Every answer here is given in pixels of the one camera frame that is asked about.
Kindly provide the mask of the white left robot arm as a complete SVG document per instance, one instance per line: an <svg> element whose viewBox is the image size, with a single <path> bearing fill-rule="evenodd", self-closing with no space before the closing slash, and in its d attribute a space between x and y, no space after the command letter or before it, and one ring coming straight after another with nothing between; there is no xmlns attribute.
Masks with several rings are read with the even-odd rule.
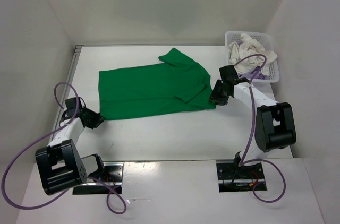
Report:
<svg viewBox="0 0 340 224"><path fill-rule="evenodd" d="M53 140L45 148L36 151L35 157L44 192L53 195L86 182L87 176L98 182L105 178L106 168L99 163L91 164L87 171L76 149L84 129L97 128L105 118L86 107L80 111L63 112L60 127Z"/></svg>

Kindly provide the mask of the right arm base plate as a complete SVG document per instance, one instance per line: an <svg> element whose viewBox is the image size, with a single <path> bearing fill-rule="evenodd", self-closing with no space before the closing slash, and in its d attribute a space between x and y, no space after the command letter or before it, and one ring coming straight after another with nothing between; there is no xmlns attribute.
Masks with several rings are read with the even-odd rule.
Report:
<svg viewBox="0 0 340 224"><path fill-rule="evenodd" d="M238 167L231 160L217 161L217 178L220 193L266 191L267 186L262 165Z"/></svg>

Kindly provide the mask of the green t shirt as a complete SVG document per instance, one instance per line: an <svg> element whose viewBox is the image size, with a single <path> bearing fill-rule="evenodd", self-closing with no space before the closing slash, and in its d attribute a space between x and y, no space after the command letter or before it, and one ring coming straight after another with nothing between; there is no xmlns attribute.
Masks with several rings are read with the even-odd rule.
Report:
<svg viewBox="0 0 340 224"><path fill-rule="evenodd" d="M106 120L213 110L211 76L172 48L158 64L100 71L99 111Z"/></svg>

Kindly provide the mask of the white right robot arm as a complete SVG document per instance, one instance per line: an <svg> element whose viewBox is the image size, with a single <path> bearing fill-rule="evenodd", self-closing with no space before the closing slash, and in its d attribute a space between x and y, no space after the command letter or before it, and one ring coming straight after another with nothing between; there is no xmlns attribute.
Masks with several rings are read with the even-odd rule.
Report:
<svg viewBox="0 0 340 224"><path fill-rule="evenodd" d="M244 150L235 155L233 172L246 177L255 165L267 158L269 152L285 149L296 143L292 106L278 102L250 83L247 79L217 80L209 101L223 106L232 97L251 110L251 131Z"/></svg>

